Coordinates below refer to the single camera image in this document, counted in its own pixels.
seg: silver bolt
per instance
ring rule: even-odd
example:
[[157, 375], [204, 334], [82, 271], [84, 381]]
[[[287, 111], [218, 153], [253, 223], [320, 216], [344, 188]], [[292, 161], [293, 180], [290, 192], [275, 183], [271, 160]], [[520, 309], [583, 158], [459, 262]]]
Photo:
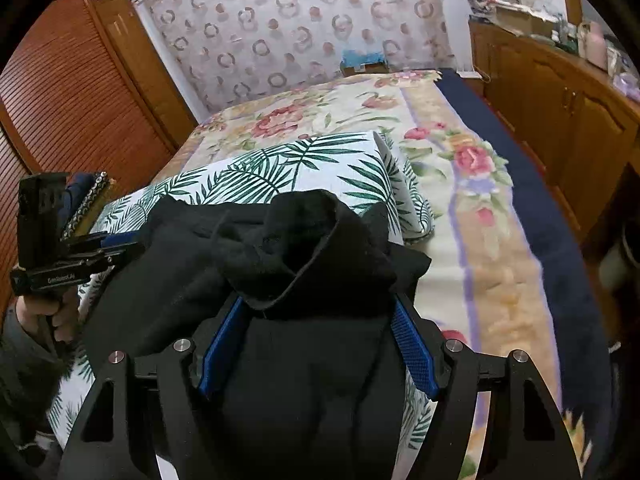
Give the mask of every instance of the silver bolt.
[[178, 341], [174, 343], [174, 350], [176, 352], [184, 352], [189, 348], [191, 348], [191, 341], [188, 339], [178, 339]]
[[519, 363], [526, 363], [529, 360], [529, 354], [527, 354], [524, 350], [514, 350], [513, 358], [516, 359]]
[[462, 341], [458, 341], [457, 339], [447, 339], [445, 346], [451, 352], [460, 352], [463, 347]]
[[109, 362], [113, 365], [118, 364], [123, 359], [124, 352], [122, 350], [116, 350], [115, 352], [111, 352], [111, 355], [109, 355]]

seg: dark sleeve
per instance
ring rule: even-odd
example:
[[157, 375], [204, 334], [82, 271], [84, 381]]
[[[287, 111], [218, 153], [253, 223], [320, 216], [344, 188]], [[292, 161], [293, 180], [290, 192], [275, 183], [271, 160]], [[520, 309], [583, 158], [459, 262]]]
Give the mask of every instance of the dark sleeve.
[[16, 444], [44, 420], [64, 361], [36, 343], [9, 307], [0, 336], [0, 422]]

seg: curtain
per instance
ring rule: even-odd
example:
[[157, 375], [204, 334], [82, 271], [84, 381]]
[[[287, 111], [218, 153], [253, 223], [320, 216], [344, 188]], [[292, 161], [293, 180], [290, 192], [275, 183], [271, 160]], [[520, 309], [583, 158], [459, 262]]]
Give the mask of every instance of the curtain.
[[138, 0], [212, 113], [342, 74], [345, 50], [394, 70], [453, 66], [443, 0]]

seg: bed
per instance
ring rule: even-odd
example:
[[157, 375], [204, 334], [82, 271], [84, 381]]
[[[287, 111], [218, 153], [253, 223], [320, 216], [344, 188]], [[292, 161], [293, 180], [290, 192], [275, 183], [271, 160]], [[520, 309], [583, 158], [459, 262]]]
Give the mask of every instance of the bed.
[[[351, 140], [343, 145], [329, 135]], [[301, 150], [314, 143], [315, 158], [301, 161]], [[610, 370], [579, 248], [533, 165], [455, 72], [355, 75], [228, 108], [194, 130], [151, 186], [109, 204], [94, 230], [139, 227], [162, 194], [194, 204], [232, 200], [216, 191], [220, 174], [258, 162], [264, 169], [274, 155], [282, 168], [293, 164], [302, 187], [290, 184], [290, 173], [281, 184], [328, 187], [355, 210], [372, 193], [354, 184], [358, 175], [382, 168], [389, 178], [380, 200], [389, 201], [390, 212], [404, 203], [390, 238], [433, 260], [418, 282], [418, 312], [475, 351], [526, 350], [564, 415], [580, 470], [594, 472], [607, 449]], [[287, 186], [256, 200], [268, 202]], [[82, 288], [84, 312], [103, 278]], [[80, 346], [49, 410], [62, 445], [93, 378]], [[406, 477], [428, 438], [433, 409], [408, 377], [394, 479]], [[461, 478], [474, 476], [487, 414], [481, 395]]]

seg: white fabric with green leaves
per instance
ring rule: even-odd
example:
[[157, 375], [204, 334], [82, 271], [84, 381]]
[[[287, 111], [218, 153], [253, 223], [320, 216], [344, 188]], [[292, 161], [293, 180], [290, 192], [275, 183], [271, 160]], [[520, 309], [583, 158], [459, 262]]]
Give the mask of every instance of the white fabric with green leaves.
[[[389, 218], [389, 240], [402, 244], [433, 233], [433, 214], [417, 190], [411, 164], [392, 141], [374, 132], [299, 139], [214, 162], [151, 184], [108, 204], [92, 232], [122, 233], [139, 229], [163, 195], [187, 203], [269, 203], [287, 191], [326, 189], [357, 213], [383, 202]], [[98, 295], [107, 272], [92, 276], [79, 288], [81, 317]], [[62, 447], [94, 374], [82, 345], [48, 412]], [[406, 373], [405, 405], [393, 480], [402, 480], [424, 441], [435, 404], [416, 389]], [[177, 478], [162, 473], [163, 478]]]

